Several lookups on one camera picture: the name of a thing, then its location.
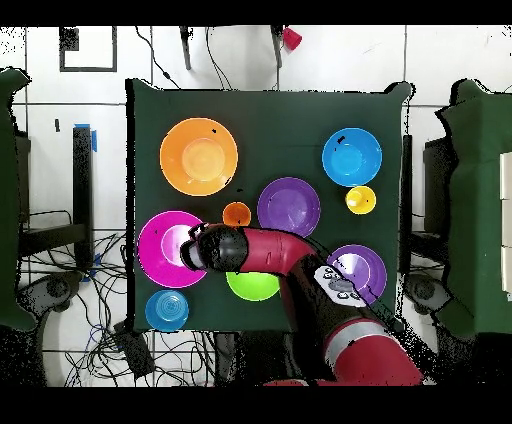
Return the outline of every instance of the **blue bowl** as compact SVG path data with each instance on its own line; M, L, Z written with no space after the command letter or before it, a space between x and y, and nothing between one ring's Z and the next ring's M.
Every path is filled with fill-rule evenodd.
M179 330L188 318L188 302L176 290L160 290L146 303L146 319L155 330Z
M329 178L345 187L365 185L377 175L381 163L379 142L360 128L344 128L334 133L322 153Z

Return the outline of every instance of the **red robot arm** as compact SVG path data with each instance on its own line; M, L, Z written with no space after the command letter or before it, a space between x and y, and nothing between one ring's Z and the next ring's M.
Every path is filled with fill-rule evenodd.
M294 330L317 347L336 381L317 385L416 385L423 379L398 341L366 305L338 304L318 282L327 264L309 243L291 233L223 224L192 229L181 248L191 269L267 272L281 277L281 298ZM269 385L308 385L301 380Z

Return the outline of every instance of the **purple bowl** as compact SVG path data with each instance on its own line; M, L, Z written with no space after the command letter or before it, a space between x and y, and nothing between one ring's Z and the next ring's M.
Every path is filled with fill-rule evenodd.
M320 199L313 187L299 178L272 181L258 200L261 228L309 236L320 219Z
M386 288L387 273L384 262L372 249L357 244L336 249L327 263L354 283L359 295L371 305Z

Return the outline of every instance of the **white box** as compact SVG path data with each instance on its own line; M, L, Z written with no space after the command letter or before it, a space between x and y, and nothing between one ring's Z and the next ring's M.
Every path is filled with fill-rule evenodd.
M501 201L501 245L512 247L512 200Z
M500 155L500 199L512 199L512 152Z
M512 293L512 248L501 247L501 286Z

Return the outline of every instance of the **floor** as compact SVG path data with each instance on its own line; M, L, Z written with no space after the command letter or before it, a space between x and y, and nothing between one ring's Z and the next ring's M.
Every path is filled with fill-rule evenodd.
M492 91L512 84L512 28L510 26L291 26L302 35L293 52L281 50L280 90L350 90L381 92L393 82L413 83L409 133L413 135L413 210L423 215L423 145L445 135L434 112L448 104L450 88L461 78L476 78ZM184 65L178 27L139 27L139 33L154 48L158 65L183 88L220 88L205 41L205 29L194 28L190 39L192 70ZM79 49L65 53L66 66L110 67L110 27L79 27ZM0 28L0 67L27 71L32 82L16 93L13 114L20 130L32 140L30 155L31 212L72 211L71 128L88 123L97 132L93 153L94 237L124 235L126 195L125 78L141 78L161 88L173 88L151 60L148 43L135 27L117 28L117 72L60 72L58 28ZM210 30L209 47L217 64L239 90L270 90L276 84L276 61L268 26L232 26ZM64 214L34 216L34 228L66 223ZM422 219L414 217L422 229ZM105 249L103 240L97 252ZM119 249L105 256L122 265ZM22 282L37 277L46 265L32 260L23 264ZM105 282L107 275L98 275ZM126 313L126 281L118 279L109 295L112 321ZM81 283L80 295L89 317L98 321L98 296L90 282ZM49 385L69 382L72 365L90 350L91 327L84 305L74 299L62 314L52 313L44 336L44 361ZM417 333L437 349L432 322L417 315L404 301L402 314ZM190 332L146 335L152 355L161 369L190 370L201 363ZM169 347L179 345L169 354ZM126 369L116 365L118 372ZM183 378L201 384L204 367ZM178 384L158 371L151 378L118 379L119 385L158 386ZM91 379L90 385L113 385L112 379Z

